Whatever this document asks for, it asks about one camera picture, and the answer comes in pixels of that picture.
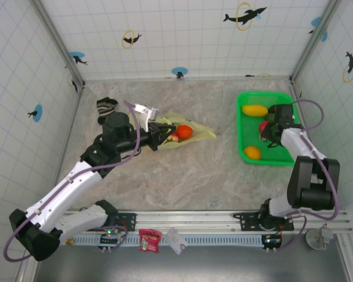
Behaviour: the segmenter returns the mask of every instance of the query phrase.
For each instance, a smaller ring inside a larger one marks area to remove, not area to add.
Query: white object
[[[188,246],[187,241],[174,228],[170,229],[170,231],[164,235],[164,238],[177,254],[181,254],[181,252]]]
[[[307,142],[314,148],[319,158],[325,159],[326,156],[319,152],[315,146],[308,139],[306,132],[302,132],[300,128],[288,128],[282,131],[281,135],[281,144],[288,149],[290,155],[295,161],[298,156],[306,156],[314,159],[314,155],[311,153],[311,150],[305,144],[305,142],[301,139],[303,135],[306,138]]]
[[[58,185],[56,185],[46,196],[40,201],[36,202],[33,206],[26,209],[27,215],[30,216],[33,213],[39,211],[39,208],[47,201],[70,177],[80,172],[81,170],[91,168],[87,162],[78,162],[75,167],[71,170],[66,178],[64,178]],[[98,172],[86,172],[76,179],[72,183],[68,183],[67,187],[63,189],[51,202],[32,220],[32,224],[39,224],[40,230],[44,232],[50,232],[54,229],[57,222],[60,220],[62,215],[69,209],[72,203],[91,186],[98,183],[102,177]]]
[[[62,230],[60,242],[64,242],[76,234],[95,227],[104,225],[107,214],[103,208],[94,204],[90,208],[74,213],[70,216],[63,216],[55,225],[55,228]]]
[[[148,132],[148,122],[157,118],[158,109],[135,104],[135,111],[140,113],[140,127],[144,128],[145,132]]]
[[[269,201],[269,214],[276,217],[284,217],[287,213],[294,212],[295,209],[288,202],[288,196],[286,192],[278,196],[277,198],[272,198]]]

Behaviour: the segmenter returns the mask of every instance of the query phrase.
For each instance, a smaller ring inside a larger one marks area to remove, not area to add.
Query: red snack bag
[[[158,244],[162,238],[162,232],[153,229],[140,229],[140,248],[139,251],[153,251],[158,254]]]

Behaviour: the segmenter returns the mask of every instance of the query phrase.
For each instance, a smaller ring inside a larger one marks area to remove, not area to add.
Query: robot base
[[[261,205],[259,211],[253,213],[235,213],[233,217],[241,221],[242,231],[294,231],[293,220],[275,217],[269,214],[269,201]]]

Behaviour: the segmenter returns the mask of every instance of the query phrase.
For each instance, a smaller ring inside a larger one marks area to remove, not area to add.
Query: gray floor
[[[210,126],[216,140],[203,140],[172,150],[143,150],[115,168],[73,205],[90,206],[105,199],[118,209],[258,209],[269,197],[286,191],[290,167],[254,166],[238,153],[235,100],[247,90],[289,93],[287,80],[215,80],[88,83],[72,128],[61,169],[64,177],[102,128],[96,101],[109,96],[122,103],[174,110]]]
[[[280,253],[255,247],[170,247],[159,254],[121,247],[102,254],[97,247],[60,247],[41,262],[38,282],[345,282],[337,245],[310,249],[304,238]]]

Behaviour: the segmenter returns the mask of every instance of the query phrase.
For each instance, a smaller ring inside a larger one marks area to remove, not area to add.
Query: white tile wall
[[[68,71],[26,0],[0,1],[0,281],[13,281],[18,263],[4,260],[9,214],[52,188],[77,94]],[[27,113],[43,106],[39,123]],[[21,257],[18,242],[12,257]]]
[[[251,9],[267,9],[246,31],[223,22],[225,14],[235,17],[239,0],[42,2],[68,50],[85,54],[88,65],[77,67],[90,80],[164,78],[177,66],[192,78],[290,75],[311,37],[311,21],[329,1],[248,1]],[[239,16],[247,9],[243,5]],[[129,29],[142,36],[124,49]]]
[[[344,83],[348,66],[346,53],[353,54],[353,0],[344,0],[328,27],[328,39],[321,42],[299,80],[302,97],[321,101],[326,122],[313,131],[319,150],[341,164],[339,198],[353,223],[353,80]],[[353,78],[353,71],[345,80]],[[315,109],[304,106],[312,125]]]

